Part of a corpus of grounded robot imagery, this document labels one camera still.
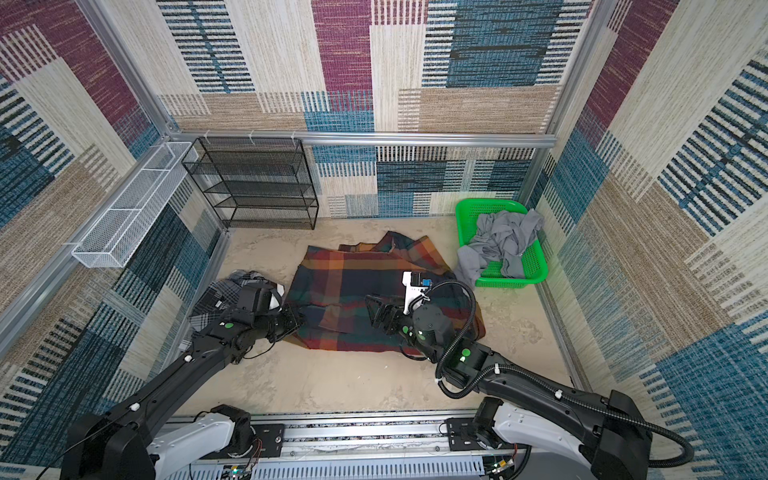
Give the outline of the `multicolour plaid long sleeve shirt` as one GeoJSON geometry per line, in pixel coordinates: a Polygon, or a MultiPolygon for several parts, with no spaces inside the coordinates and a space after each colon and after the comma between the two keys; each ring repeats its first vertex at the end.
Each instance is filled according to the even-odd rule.
{"type": "Polygon", "coordinates": [[[407,271],[424,273],[435,283],[455,277],[426,236],[414,240],[389,231],[376,244],[308,247],[286,298],[304,318],[295,342],[316,350],[399,351],[399,337],[371,325],[365,297],[403,304],[407,271]]]}

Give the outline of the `grey plaid long sleeve shirt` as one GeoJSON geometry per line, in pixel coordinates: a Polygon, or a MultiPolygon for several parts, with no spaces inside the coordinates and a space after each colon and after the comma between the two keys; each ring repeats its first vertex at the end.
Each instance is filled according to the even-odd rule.
{"type": "Polygon", "coordinates": [[[285,294],[283,284],[271,281],[255,270],[235,270],[206,288],[188,316],[190,326],[196,333],[200,333],[211,322],[218,322],[227,308],[237,304],[244,286],[261,283],[277,292],[277,296],[271,298],[270,309],[281,306],[285,294]]]}

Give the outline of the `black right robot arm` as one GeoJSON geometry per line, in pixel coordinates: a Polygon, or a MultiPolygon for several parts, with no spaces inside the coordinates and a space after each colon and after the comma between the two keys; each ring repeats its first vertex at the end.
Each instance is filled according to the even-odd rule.
{"type": "Polygon", "coordinates": [[[635,402],[568,387],[525,369],[456,330],[431,302],[409,306],[369,295],[373,327],[398,335],[436,366],[450,398],[484,395],[473,422],[485,447],[527,444],[579,461],[598,479],[644,479],[653,431],[635,402]]]}

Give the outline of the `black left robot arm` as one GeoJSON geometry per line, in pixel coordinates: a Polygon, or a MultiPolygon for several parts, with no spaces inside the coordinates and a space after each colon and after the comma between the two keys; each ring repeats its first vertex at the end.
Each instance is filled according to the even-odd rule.
{"type": "Polygon", "coordinates": [[[60,477],[155,478],[159,456],[147,447],[178,408],[216,373],[244,360],[256,341],[274,344],[300,325],[276,284],[247,283],[235,305],[193,336],[183,356],[106,413],[85,415],[70,427],[60,477]]]}

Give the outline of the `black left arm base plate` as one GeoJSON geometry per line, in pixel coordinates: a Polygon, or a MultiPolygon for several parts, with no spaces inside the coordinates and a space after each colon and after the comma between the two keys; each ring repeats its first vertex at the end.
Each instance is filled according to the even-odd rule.
{"type": "Polygon", "coordinates": [[[286,425],[282,423],[252,424],[246,453],[243,458],[261,460],[277,458],[283,448],[286,425]]]}

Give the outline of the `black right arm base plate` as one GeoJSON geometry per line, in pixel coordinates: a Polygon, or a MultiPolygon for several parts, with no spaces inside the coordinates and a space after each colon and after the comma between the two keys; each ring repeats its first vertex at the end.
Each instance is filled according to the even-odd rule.
{"type": "Polygon", "coordinates": [[[473,418],[451,417],[445,424],[451,451],[491,450],[500,445],[492,429],[473,418]]]}

